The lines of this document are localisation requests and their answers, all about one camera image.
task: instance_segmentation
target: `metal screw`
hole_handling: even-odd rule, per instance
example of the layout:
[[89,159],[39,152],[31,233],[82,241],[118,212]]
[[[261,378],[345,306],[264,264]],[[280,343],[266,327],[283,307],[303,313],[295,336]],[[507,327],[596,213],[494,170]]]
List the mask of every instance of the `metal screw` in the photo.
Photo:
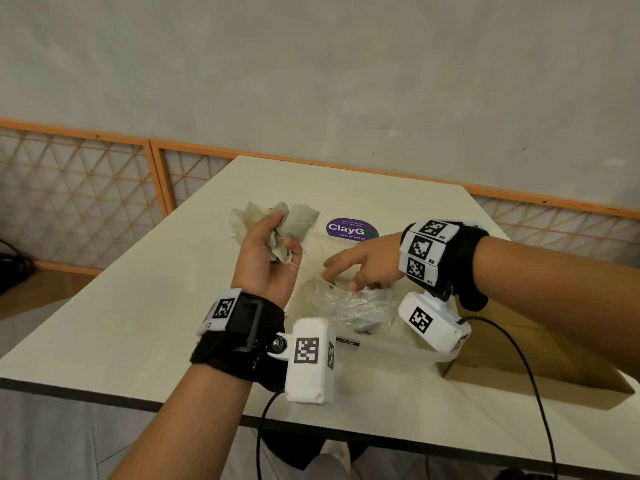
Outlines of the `metal screw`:
[[274,354],[281,354],[286,348],[287,341],[284,339],[284,337],[277,336],[275,339],[273,339],[271,343],[271,352],[273,352]]

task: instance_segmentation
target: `white wall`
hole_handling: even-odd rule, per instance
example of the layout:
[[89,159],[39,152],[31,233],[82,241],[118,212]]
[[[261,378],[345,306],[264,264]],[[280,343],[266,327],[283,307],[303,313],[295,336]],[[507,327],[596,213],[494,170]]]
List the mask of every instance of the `white wall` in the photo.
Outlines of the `white wall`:
[[640,207],[638,19],[640,0],[0,0],[0,117]]

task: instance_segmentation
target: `table edge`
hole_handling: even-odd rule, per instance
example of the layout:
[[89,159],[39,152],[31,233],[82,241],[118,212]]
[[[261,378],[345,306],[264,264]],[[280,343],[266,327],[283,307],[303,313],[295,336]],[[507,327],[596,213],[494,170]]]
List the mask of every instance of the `table edge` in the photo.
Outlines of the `table edge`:
[[[28,394],[57,397],[59,399],[69,399],[71,401],[83,401],[85,403],[102,404],[105,406],[115,406],[119,408],[133,409],[138,411],[148,411],[156,413],[160,411],[163,403],[137,399],[121,395],[106,394],[82,389],[53,386],[18,379],[0,377],[0,390],[12,390],[25,392]],[[257,428],[260,418],[257,416],[243,415],[240,419],[240,426],[247,428]],[[389,448],[401,451],[409,451],[423,454],[433,454],[445,458],[457,460],[476,461],[487,465],[498,467],[517,467],[524,470],[535,470],[537,472],[551,473],[551,462],[543,460],[532,460],[530,458],[520,458],[517,456],[501,455],[497,453],[485,453],[463,448],[421,443],[411,440],[400,440],[386,436],[368,435],[366,433],[356,433],[334,428],[324,428],[322,426],[310,426],[307,424],[293,423],[276,419],[265,419],[263,429],[279,431],[283,433],[297,433],[301,435],[338,440],[343,442],[364,443],[368,446],[379,448]],[[640,476],[625,474],[620,472],[610,472],[596,468],[578,467],[558,463],[558,473],[579,478],[594,479],[640,479]]]

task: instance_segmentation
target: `forearm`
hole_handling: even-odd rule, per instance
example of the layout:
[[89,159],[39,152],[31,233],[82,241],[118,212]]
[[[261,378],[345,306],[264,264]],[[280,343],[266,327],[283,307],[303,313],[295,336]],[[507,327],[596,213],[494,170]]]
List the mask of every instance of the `forearm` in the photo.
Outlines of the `forearm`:
[[251,382],[190,366],[111,480],[220,478]]
[[486,237],[473,273],[489,298],[640,379],[640,270]]

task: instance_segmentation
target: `finger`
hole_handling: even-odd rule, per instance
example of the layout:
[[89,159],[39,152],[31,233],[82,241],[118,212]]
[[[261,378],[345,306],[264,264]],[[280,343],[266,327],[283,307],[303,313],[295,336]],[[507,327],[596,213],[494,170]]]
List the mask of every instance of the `finger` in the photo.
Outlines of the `finger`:
[[282,243],[284,244],[284,247],[290,250],[291,254],[293,254],[291,262],[296,266],[300,266],[300,263],[302,262],[302,246],[300,245],[300,242],[297,239],[286,237],[282,240]]
[[364,269],[359,270],[353,277],[353,281],[349,283],[351,291],[360,291],[369,284],[369,277]]
[[244,238],[243,244],[250,246],[261,246],[269,241],[269,236],[282,220],[282,211],[276,210],[274,213],[263,218],[255,225]]
[[332,258],[329,258],[327,261],[331,259],[334,260],[329,263],[329,267],[327,267],[327,269],[325,269],[324,273],[322,274],[322,279],[329,283],[332,283],[340,273],[346,271],[354,264],[364,263],[364,261],[367,260],[367,255],[365,253],[359,253],[357,252],[356,248],[353,248],[341,251]]

